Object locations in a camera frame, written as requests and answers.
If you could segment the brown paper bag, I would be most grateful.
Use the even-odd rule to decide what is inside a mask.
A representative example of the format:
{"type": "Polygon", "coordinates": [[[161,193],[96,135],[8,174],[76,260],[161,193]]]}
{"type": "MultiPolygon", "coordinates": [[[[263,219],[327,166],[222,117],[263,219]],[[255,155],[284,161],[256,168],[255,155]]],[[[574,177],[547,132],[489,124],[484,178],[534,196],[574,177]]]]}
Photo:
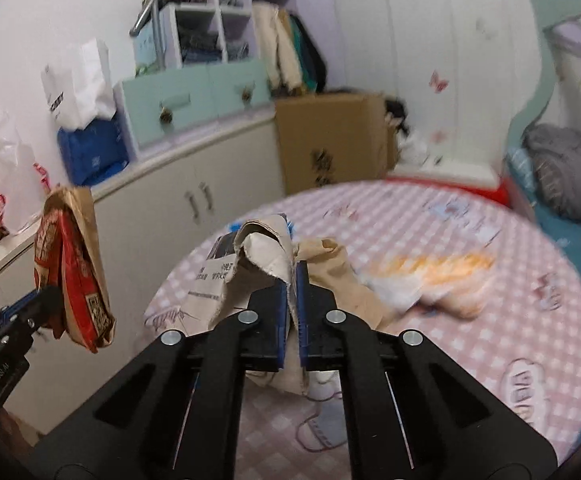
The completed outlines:
{"type": "Polygon", "coordinates": [[[248,377],[257,385],[293,394],[306,394],[309,389],[309,377],[299,363],[295,285],[299,261],[307,263],[312,284],[333,293],[339,309],[362,318],[373,330],[388,323],[388,308],[356,276],[347,249],[337,240],[305,238],[295,244],[281,214],[249,220],[223,240],[228,253],[220,254],[222,240],[217,240],[186,299],[187,312],[198,318],[203,332],[245,309],[251,292],[270,286],[277,278],[288,286],[289,312],[283,318],[290,326],[284,333],[288,342],[284,367],[276,373],[251,370],[248,377]]]}

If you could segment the red brown snack wrapper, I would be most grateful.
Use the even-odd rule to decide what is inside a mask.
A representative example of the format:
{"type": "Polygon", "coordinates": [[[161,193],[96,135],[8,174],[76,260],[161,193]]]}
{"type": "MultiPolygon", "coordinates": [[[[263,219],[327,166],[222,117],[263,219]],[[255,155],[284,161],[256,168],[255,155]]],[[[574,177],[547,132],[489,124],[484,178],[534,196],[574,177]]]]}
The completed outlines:
{"type": "Polygon", "coordinates": [[[94,202],[83,186],[61,186],[46,198],[33,244],[36,289],[53,289],[43,326],[96,353],[112,344],[116,320],[100,255],[94,202]]]}

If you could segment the orange white plastic bag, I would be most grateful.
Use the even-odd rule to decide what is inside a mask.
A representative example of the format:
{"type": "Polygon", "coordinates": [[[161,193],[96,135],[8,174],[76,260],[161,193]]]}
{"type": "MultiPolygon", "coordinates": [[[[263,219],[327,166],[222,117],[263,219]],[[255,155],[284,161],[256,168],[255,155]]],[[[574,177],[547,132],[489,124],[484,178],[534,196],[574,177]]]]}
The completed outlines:
{"type": "Polygon", "coordinates": [[[360,281],[397,315],[423,306],[463,320],[480,315],[496,278],[495,258],[486,252],[399,256],[360,274],[360,281]]]}

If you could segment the white red plastic bag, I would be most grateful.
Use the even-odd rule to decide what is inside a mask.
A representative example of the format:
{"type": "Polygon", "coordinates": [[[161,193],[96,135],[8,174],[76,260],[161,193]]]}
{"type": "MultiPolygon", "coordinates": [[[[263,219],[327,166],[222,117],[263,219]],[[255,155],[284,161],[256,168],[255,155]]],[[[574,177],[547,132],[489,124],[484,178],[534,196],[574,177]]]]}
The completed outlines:
{"type": "Polygon", "coordinates": [[[0,110],[0,222],[19,234],[39,219],[51,191],[48,172],[36,160],[10,115],[0,110]]]}

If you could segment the cream low cabinet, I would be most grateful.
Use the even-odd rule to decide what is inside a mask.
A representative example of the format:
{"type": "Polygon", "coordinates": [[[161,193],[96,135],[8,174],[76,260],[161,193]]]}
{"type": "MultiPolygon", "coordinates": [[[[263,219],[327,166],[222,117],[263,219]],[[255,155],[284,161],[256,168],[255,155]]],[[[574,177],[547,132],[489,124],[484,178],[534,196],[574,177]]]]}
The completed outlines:
{"type": "Polygon", "coordinates": [[[145,346],[144,313],[172,270],[243,214],[279,200],[284,184],[271,115],[212,130],[105,183],[95,202],[112,345],[97,353],[39,330],[30,368],[5,407],[50,432],[145,346]]]}

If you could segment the brown cardboard box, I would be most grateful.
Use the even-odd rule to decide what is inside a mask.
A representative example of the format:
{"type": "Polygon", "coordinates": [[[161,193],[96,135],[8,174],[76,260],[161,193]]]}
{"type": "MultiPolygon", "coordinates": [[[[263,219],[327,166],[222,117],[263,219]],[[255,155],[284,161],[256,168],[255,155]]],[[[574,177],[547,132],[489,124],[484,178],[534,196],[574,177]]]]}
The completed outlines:
{"type": "Polygon", "coordinates": [[[383,96],[312,94],[275,104],[278,154],[288,195],[386,177],[397,161],[383,96]]]}

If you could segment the pink checkered tablecloth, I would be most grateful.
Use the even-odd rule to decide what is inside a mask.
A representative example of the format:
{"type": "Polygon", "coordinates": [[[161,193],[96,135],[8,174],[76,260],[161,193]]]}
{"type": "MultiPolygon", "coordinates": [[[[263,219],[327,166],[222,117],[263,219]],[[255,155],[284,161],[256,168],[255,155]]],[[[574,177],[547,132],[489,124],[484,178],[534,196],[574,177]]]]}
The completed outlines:
{"type": "Polygon", "coordinates": [[[284,214],[295,240],[331,238],[355,270],[403,255],[488,252],[495,275],[478,318],[417,307],[389,332],[419,330],[551,442],[581,442],[581,274],[512,211],[464,192],[397,182],[317,188],[252,208],[284,214]]]}

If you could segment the blue shopping bag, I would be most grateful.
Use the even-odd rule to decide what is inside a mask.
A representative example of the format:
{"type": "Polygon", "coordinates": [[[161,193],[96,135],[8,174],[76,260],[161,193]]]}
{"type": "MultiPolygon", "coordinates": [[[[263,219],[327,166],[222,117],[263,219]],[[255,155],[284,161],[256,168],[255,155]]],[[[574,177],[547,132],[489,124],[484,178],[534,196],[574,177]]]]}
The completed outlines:
{"type": "Polygon", "coordinates": [[[57,142],[68,179],[94,186],[119,174],[130,158],[117,119],[94,119],[85,129],[59,129],[57,142]]]}

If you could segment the white plastic bag on floor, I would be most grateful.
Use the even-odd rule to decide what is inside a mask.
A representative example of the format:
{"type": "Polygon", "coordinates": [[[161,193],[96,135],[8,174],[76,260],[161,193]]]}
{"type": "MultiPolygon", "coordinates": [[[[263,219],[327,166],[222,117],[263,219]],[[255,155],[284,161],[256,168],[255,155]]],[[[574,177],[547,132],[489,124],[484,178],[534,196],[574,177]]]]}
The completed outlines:
{"type": "Polygon", "coordinates": [[[417,130],[400,129],[395,136],[397,142],[397,162],[400,165],[423,167],[426,164],[440,165],[442,155],[435,155],[417,130]]]}

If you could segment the mint green drawer unit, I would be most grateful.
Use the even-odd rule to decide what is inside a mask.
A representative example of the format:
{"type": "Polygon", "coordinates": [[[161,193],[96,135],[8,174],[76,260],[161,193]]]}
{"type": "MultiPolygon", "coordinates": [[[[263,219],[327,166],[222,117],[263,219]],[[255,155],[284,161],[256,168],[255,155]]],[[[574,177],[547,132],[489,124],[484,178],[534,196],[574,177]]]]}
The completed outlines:
{"type": "Polygon", "coordinates": [[[272,103],[258,58],[198,64],[118,82],[117,118],[130,159],[141,160],[186,131],[272,103]]]}

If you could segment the dark green hanging garment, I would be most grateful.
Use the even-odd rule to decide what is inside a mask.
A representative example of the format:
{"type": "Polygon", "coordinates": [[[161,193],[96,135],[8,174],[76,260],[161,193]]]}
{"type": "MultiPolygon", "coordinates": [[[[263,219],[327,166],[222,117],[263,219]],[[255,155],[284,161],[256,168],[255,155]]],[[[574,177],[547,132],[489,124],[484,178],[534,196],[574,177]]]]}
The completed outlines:
{"type": "Polygon", "coordinates": [[[302,81],[307,90],[323,93],[327,84],[327,66],[321,52],[297,14],[290,14],[292,42],[301,67],[302,81]]]}

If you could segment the teal patterned bed sheet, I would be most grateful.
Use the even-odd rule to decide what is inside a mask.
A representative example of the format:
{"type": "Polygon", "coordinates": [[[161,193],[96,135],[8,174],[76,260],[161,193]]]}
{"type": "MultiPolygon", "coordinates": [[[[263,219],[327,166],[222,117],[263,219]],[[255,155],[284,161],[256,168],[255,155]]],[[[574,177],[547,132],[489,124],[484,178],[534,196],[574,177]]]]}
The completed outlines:
{"type": "Polygon", "coordinates": [[[540,200],[531,158],[524,148],[509,148],[505,156],[514,211],[535,223],[570,259],[581,276],[581,223],[560,217],[540,200]]]}

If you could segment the cream hanging jacket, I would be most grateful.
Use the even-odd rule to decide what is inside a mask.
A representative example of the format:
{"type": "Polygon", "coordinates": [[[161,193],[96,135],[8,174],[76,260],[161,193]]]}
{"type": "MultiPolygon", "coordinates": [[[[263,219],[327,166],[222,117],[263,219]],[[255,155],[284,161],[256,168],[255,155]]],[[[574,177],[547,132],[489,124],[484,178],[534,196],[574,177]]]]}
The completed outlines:
{"type": "Polygon", "coordinates": [[[273,90],[289,91],[303,84],[301,65],[290,35],[280,18],[280,8],[268,2],[252,3],[259,55],[273,90]]]}

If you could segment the grey folded blanket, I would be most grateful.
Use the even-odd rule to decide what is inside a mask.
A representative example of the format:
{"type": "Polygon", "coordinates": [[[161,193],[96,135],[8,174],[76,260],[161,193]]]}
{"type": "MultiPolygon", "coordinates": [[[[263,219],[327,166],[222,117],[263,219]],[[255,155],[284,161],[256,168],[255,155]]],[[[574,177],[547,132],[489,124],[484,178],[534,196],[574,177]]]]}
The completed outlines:
{"type": "Polygon", "coordinates": [[[523,146],[543,203],[581,223],[581,131],[540,124],[525,132],[523,146]]]}

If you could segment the lavender shelf unit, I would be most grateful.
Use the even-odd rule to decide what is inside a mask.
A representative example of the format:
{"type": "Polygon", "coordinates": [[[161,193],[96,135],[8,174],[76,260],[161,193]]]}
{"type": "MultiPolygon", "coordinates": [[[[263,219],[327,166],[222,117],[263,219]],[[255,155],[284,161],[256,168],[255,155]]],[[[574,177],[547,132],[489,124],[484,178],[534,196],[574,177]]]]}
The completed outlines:
{"type": "MultiPolygon", "coordinates": [[[[254,2],[268,2],[280,8],[280,18],[291,41],[289,15],[297,14],[319,49],[307,27],[307,20],[301,14],[299,0],[208,0],[205,4],[169,3],[159,6],[161,38],[166,58],[164,70],[198,64],[232,63],[248,58],[258,58],[261,61],[255,20],[252,16],[254,2]]],[[[147,23],[134,41],[136,60],[134,78],[159,73],[152,24],[147,23]]],[[[273,90],[270,84],[269,89],[272,100],[283,96],[314,93],[307,90],[305,84],[293,91],[285,87],[273,90]]]]}

